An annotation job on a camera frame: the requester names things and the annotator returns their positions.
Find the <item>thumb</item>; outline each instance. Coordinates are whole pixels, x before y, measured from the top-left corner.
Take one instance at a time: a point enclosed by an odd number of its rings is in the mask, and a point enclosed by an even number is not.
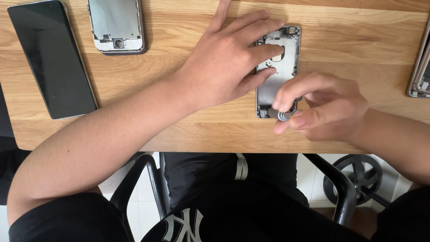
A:
[[[254,75],[250,75],[247,77],[244,77],[244,79],[240,82],[238,88],[239,93],[241,96],[244,96],[252,89],[257,88],[261,84],[263,84],[269,76],[276,73],[276,68],[274,67],[268,67],[260,70]]]
[[[319,107],[294,114],[290,126],[296,130],[306,130],[334,121],[351,118],[355,115],[354,104],[347,99],[336,99]]]

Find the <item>black t-shirt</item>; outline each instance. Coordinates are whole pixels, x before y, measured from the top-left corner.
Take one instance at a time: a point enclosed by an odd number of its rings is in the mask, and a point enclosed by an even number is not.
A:
[[[430,187],[408,192],[378,216],[372,241],[428,241]],[[122,214],[103,196],[58,198],[21,216],[11,242],[127,241]],[[214,184],[183,201],[144,242],[368,241],[276,190],[247,181]]]

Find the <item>chair wheel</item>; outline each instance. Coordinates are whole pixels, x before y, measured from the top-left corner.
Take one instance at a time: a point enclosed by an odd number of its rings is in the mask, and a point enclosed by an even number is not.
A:
[[[372,168],[369,171],[364,171],[364,164],[369,163]],[[352,165],[353,172],[345,172],[345,175],[354,184],[357,193],[357,206],[370,200],[370,197],[360,191],[360,188],[365,186],[370,190],[376,192],[381,186],[382,182],[382,167],[369,155],[346,155],[337,160],[333,166],[342,171],[345,167]],[[333,183],[324,177],[322,184],[326,197],[333,204],[337,204],[338,196],[335,193]]]

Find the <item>finger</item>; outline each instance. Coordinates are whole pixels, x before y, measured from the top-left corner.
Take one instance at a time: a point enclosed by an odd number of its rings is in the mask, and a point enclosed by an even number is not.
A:
[[[243,29],[234,33],[238,40],[242,40],[246,45],[257,41],[263,35],[278,30],[284,26],[282,19],[258,20]]]
[[[275,123],[275,127],[274,127],[273,131],[276,134],[280,134],[280,133],[284,132],[284,130],[286,128],[288,128],[289,126],[290,126],[290,120],[287,120],[287,121],[280,121],[280,120],[278,120]]]
[[[341,82],[345,79],[335,78],[328,74],[306,73],[286,81],[278,90],[272,107],[281,112],[288,111],[294,100],[316,90],[342,88]]]
[[[249,48],[249,50],[253,56],[253,65],[261,64],[272,57],[281,55],[285,51],[282,46],[277,44],[262,44]]]
[[[306,130],[330,122],[352,118],[356,112],[355,104],[351,100],[340,98],[322,106],[298,112],[289,121],[292,128]]]
[[[240,96],[243,96],[247,94],[252,89],[257,88],[261,84],[263,84],[269,76],[275,74],[276,68],[274,67],[268,67],[260,70],[254,75],[250,75],[247,77],[244,77],[244,79],[240,82],[239,86],[237,87],[238,93]]]
[[[220,0],[218,8],[216,9],[215,15],[212,18],[211,23],[206,31],[215,33],[219,32],[224,24],[225,18],[227,17],[227,11],[230,7],[231,0]]]
[[[252,23],[257,22],[258,20],[265,20],[265,19],[268,19],[269,17],[270,17],[270,11],[268,9],[250,12],[234,20],[223,31],[225,31],[228,34],[232,34]]]

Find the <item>disassembled phone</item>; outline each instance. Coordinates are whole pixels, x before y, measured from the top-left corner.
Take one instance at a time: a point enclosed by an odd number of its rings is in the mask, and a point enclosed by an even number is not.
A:
[[[298,59],[300,51],[300,28],[296,25],[286,25],[270,34],[261,37],[256,45],[277,44],[284,48],[284,53],[275,56],[256,67],[262,70],[267,67],[275,67],[276,73],[271,75],[255,92],[256,115],[259,118],[272,118],[269,109],[275,99],[279,88],[289,79],[297,75]],[[294,101],[290,111],[297,108],[298,98]]]
[[[406,94],[410,97],[430,98],[430,18]]]
[[[105,55],[146,52],[141,0],[88,0],[95,47]]]
[[[97,109],[67,9],[58,0],[7,9],[52,119]]]

